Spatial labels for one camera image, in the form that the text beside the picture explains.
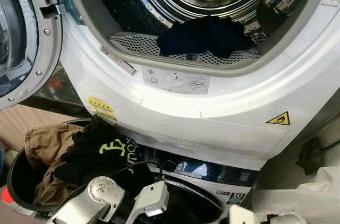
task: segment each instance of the gray plastic part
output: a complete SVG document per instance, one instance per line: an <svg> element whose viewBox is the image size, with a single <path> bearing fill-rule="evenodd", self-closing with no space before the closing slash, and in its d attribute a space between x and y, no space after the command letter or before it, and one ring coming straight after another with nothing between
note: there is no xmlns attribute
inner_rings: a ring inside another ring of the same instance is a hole
<svg viewBox="0 0 340 224"><path fill-rule="evenodd" d="M306 25L321 2L321 0L301 0L299 7L292 13L287 22L263 44L258 46L259 53L263 54L260 59L245 67L224 70L180 59L170 59L161 56L142 56L138 54L128 55L123 53L115 48L108 40L110 35L119 32L121 29L112 18L103 2L101 0L73 1L82 15L86 26L112 55L127 62L145 66L218 77L235 77L249 74L260 69L273 58L280 55Z"/></svg>

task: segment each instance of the dryer door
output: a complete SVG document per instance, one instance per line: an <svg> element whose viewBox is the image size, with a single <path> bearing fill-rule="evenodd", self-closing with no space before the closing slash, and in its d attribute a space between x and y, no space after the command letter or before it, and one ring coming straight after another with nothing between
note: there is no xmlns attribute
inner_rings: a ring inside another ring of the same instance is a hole
<svg viewBox="0 0 340 224"><path fill-rule="evenodd" d="M0 0L0 109L39 90L61 51L58 0Z"/></svg>

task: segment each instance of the screw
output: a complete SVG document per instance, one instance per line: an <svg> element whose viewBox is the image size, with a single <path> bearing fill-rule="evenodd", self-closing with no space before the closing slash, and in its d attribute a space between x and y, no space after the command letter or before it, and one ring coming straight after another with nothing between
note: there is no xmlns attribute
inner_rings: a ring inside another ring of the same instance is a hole
<svg viewBox="0 0 340 224"><path fill-rule="evenodd" d="M51 34L51 31L50 31L49 29L44 29L44 33L45 33L46 35L49 35L49 34Z"/></svg>

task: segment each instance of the laundry basket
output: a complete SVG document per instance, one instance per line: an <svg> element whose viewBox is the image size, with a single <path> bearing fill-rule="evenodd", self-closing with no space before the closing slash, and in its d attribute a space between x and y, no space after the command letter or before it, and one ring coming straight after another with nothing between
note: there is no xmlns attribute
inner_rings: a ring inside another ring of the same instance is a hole
<svg viewBox="0 0 340 224"><path fill-rule="evenodd" d="M86 126L90 119L78 119L66 122L78 126ZM48 166L33 170L29 164L25 149L14 158L7 175L7 187L12 199L20 206L32 211L54 211L56 206L37 206L33 204L35 188L43 180Z"/></svg>

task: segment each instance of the dark clothing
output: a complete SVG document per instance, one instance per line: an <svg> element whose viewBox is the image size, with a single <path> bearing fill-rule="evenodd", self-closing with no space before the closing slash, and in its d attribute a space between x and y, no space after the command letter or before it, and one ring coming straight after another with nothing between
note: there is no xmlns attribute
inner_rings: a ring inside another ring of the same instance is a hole
<svg viewBox="0 0 340 224"><path fill-rule="evenodd" d="M235 50L249 49L254 43L244 36L244 26L230 17L206 16L183 24L175 22L157 39L162 56L204 53L228 58Z"/></svg>
<svg viewBox="0 0 340 224"><path fill-rule="evenodd" d="M72 135L74 147L61 157L66 164L56 168L55 177L82 185L97 176L111 176L120 169L142 161L138 145L94 116L83 132ZM146 164L136 165L113 177L132 196L153 183L154 176Z"/></svg>

